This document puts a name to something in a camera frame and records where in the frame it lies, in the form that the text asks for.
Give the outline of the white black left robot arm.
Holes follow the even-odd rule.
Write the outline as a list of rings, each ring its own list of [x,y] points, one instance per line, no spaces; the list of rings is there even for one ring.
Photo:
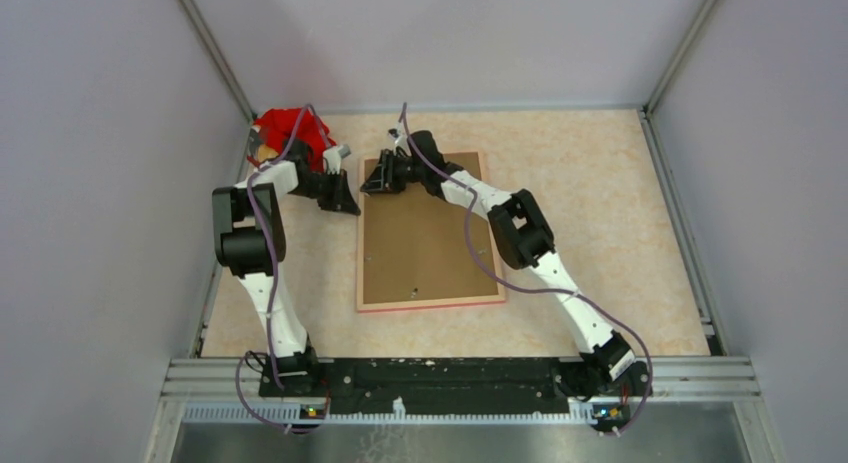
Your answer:
[[[251,298],[268,346],[267,373],[297,396],[319,387],[317,356],[288,290],[283,262],[287,242],[279,198],[294,195],[315,201],[323,211],[361,214],[342,162],[348,146],[331,146],[313,169],[311,147],[294,140],[283,155],[259,164],[245,180],[212,193],[214,250]]]

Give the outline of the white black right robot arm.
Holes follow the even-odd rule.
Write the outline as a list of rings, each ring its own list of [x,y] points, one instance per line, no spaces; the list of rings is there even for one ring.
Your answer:
[[[428,130],[407,134],[388,131],[394,147],[380,152],[376,169],[360,191],[368,195],[399,194],[409,184],[421,185],[427,194],[465,210],[464,232],[471,218],[488,222],[501,260],[513,270],[525,270],[542,282],[540,289],[521,289],[493,272],[498,283],[524,294],[553,294],[566,314],[568,331],[582,360],[588,365],[586,380],[600,395],[612,395],[627,380],[635,353],[613,326],[613,318],[583,294],[566,270],[555,247],[554,233],[533,194],[508,192],[473,176],[445,159]]]

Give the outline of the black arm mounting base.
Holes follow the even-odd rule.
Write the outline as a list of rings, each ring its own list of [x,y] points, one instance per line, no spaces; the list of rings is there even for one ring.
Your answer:
[[[281,380],[270,379],[267,368],[261,397],[316,398],[341,414],[388,413],[397,398],[419,415],[566,413],[589,399],[635,399],[648,385],[643,362],[607,382],[581,360],[554,357],[337,358]]]

